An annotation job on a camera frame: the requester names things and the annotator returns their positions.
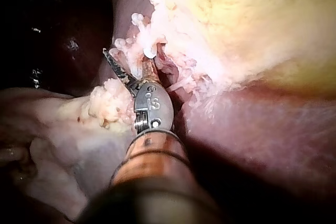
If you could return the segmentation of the right arm instrument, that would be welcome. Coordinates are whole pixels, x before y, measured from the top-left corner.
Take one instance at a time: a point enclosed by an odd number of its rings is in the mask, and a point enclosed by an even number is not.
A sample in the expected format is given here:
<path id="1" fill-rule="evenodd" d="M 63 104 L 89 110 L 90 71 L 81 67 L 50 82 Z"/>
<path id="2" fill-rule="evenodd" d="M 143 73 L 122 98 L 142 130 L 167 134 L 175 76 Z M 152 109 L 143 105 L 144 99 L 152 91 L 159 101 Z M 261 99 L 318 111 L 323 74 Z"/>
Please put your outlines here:
<path id="1" fill-rule="evenodd" d="M 159 83 L 148 82 L 141 86 L 135 101 L 135 130 L 168 130 L 173 126 L 174 109 L 171 98 Z"/>

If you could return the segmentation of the right arm instrument jaw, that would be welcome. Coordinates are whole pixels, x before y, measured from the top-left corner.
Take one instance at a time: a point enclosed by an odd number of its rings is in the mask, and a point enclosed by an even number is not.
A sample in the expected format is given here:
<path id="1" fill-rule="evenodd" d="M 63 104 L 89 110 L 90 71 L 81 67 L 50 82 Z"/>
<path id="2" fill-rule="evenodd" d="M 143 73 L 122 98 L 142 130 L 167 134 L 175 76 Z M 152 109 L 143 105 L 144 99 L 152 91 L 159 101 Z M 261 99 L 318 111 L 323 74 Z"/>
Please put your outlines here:
<path id="1" fill-rule="evenodd" d="M 133 75 L 129 74 L 119 63 L 117 63 L 117 61 L 113 58 L 113 56 L 106 48 L 103 48 L 102 53 L 107 63 L 110 65 L 112 71 L 121 81 L 121 83 L 126 87 L 131 95 L 137 95 L 140 86 L 142 85 L 141 82 Z"/>
<path id="2" fill-rule="evenodd" d="M 160 83 L 160 79 L 158 76 L 154 60 L 143 60 L 141 83 L 149 83 L 149 82 Z"/>

